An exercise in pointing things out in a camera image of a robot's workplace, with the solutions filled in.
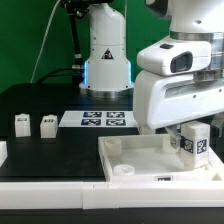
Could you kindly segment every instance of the small white block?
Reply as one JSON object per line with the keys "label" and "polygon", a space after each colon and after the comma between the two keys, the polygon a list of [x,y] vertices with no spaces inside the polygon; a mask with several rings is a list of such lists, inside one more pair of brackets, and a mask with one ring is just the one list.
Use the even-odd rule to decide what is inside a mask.
{"label": "small white block", "polygon": [[186,167],[199,168],[208,163],[210,126],[198,121],[181,125],[181,135],[185,137],[181,148],[181,160]]}
{"label": "small white block", "polygon": [[40,124],[41,138],[56,138],[58,118],[54,115],[44,116]]}
{"label": "small white block", "polygon": [[5,162],[7,156],[8,154],[6,142],[0,141],[0,167]]}
{"label": "small white block", "polygon": [[31,135],[29,114],[15,116],[15,133],[16,137],[26,137]]}

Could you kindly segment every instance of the blue light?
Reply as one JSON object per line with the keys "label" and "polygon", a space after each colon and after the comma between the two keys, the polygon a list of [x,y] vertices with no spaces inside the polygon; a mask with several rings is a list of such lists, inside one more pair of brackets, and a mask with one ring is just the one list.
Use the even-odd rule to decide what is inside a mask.
{"label": "blue light", "polygon": [[86,86],[87,84],[87,61],[84,63],[84,80],[83,84]]}
{"label": "blue light", "polygon": [[131,81],[131,62],[128,62],[128,67],[129,67],[129,69],[128,69],[128,79],[129,79],[129,83],[130,83],[130,85],[132,85],[132,81]]}

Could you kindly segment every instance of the green backdrop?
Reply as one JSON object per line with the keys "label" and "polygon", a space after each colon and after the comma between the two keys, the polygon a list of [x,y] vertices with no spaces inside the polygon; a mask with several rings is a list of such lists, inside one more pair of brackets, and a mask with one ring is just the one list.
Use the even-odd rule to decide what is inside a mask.
{"label": "green backdrop", "polygon": [[[2,1],[0,8],[0,92],[17,83],[29,83],[47,22],[57,0]],[[144,0],[114,0],[111,7],[125,12],[127,1],[127,58],[132,62],[132,79],[140,68],[137,53],[168,34],[169,22],[159,20],[145,7]],[[88,15],[77,21],[81,51],[89,56]],[[36,78],[73,64],[70,24],[65,9],[58,7],[41,57]]]}

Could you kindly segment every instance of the black table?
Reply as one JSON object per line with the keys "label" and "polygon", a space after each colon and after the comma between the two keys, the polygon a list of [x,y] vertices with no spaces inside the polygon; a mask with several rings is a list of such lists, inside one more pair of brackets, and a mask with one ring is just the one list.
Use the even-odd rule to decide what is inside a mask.
{"label": "black table", "polygon": [[[0,168],[1,182],[105,181],[98,136],[138,134],[136,128],[59,128],[56,139],[40,138],[44,115],[54,114],[60,120],[66,110],[131,111],[132,97],[99,99],[80,95],[68,84],[20,84],[0,94],[0,105],[0,139],[7,141],[8,149],[8,158]],[[21,113],[31,116],[31,137],[15,138],[14,118]],[[23,224],[215,224],[223,220],[223,208],[0,211],[0,223]]]}

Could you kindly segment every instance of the warning label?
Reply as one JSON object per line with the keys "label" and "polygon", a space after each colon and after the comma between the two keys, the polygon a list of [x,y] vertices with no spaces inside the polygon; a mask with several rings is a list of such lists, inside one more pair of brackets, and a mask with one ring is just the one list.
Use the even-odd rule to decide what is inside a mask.
{"label": "warning label", "polygon": [[109,60],[113,60],[114,57],[113,55],[111,54],[111,51],[109,48],[107,48],[106,52],[104,53],[102,59],[109,59]]}

